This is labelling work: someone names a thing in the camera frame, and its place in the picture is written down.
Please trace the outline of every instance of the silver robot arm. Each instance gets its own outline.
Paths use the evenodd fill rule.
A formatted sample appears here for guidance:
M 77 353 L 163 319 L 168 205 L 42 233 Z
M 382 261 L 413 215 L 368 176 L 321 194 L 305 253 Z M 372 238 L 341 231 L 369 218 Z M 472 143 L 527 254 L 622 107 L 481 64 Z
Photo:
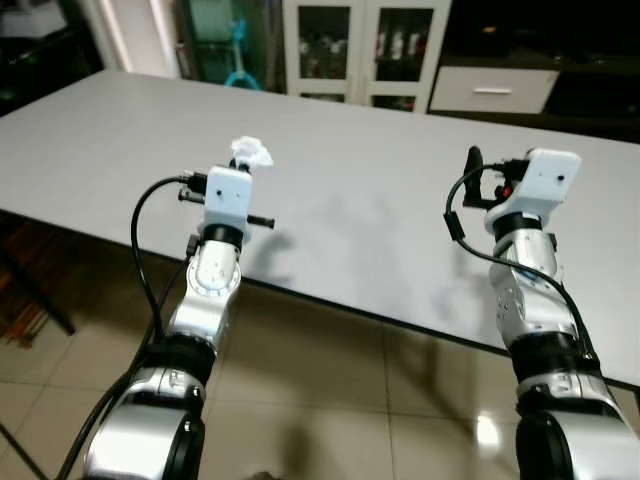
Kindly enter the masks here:
M 516 451 L 523 480 L 640 479 L 640 441 L 604 383 L 586 327 L 561 286 L 555 236 L 543 231 L 580 163 L 573 153 L 534 149 L 524 160 L 483 166 L 472 147 L 465 168 L 464 205 L 488 210 L 494 261 L 507 261 L 494 263 L 489 278 L 518 379 Z M 495 200 L 481 198 L 483 169 L 504 175 Z M 448 212 L 453 239 L 469 250 L 455 212 Z
M 273 227 L 248 214 L 252 177 L 232 160 L 195 174 L 180 199 L 204 203 L 198 247 L 187 268 L 187 291 L 161 342 L 150 344 L 124 393 L 97 430 L 85 479 L 195 480 L 204 443 L 205 386 L 240 285 L 239 257 L 247 223 Z

